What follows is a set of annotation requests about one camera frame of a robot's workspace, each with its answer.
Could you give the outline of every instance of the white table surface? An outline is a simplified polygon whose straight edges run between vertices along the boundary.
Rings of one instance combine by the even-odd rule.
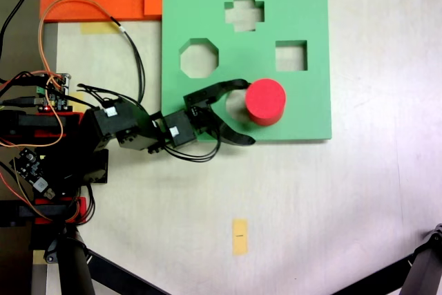
[[[160,108],[161,24],[126,22]],[[110,144],[86,244],[172,294],[331,294],[442,221],[442,0],[329,0],[333,139],[222,145],[206,164]],[[119,35],[59,24],[57,71],[135,96]],[[194,144],[202,152],[210,144]],[[232,220],[249,253],[232,254]],[[48,294],[57,294],[56,267]]]

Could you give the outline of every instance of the red cylindrical block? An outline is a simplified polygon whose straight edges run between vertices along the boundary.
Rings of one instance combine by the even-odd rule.
[[[284,88],[272,79],[259,79],[248,87],[246,107],[253,122],[270,126],[284,113],[286,95]]]

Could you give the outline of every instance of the green shape sorter board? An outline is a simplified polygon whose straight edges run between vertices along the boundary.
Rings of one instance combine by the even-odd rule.
[[[163,0],[162,112],[184,107],[183,96],[214,83],[271,78],[287,94],[282,119],[273,126],[234,120],[226,96],[213,110],[235,131],[256,140],[324,140],[332,137],[327,0],[255,0],[264,19],[254,31],[236,32],[225,19],[234,0]],[[192,43],[208,42],[218,67],[206,78],[190,78],[180,56]],[[305,47],[306,68],[278,71],[276,46]],[[200,140],[210,140],[202,135]]]

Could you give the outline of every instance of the white label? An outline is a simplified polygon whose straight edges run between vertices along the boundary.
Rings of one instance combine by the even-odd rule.
[[[48,187],[48,183],[43,178],[39,178],[37,181],[35,181],[33,186],[36,190],[42,193],[43,190]]]
[[[105,108],[104,112],[107,114],[108,117],[113,117],[114,115],[118,114],[114,106]]]
[[[177,126],[172,127],[172,128],[170,128],[169,130],[171,131],[172,137],[175,137],[176,135],[179,135],[179,134],[180,134],[180,132],[178,131]]]

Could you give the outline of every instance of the connector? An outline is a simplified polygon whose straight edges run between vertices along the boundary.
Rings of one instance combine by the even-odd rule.
[[[36,97],[18,97],[14,99],[7,99],[0,101],[2,106],[16,106],[16,107],[34,107],[43,105],[44,98]]]

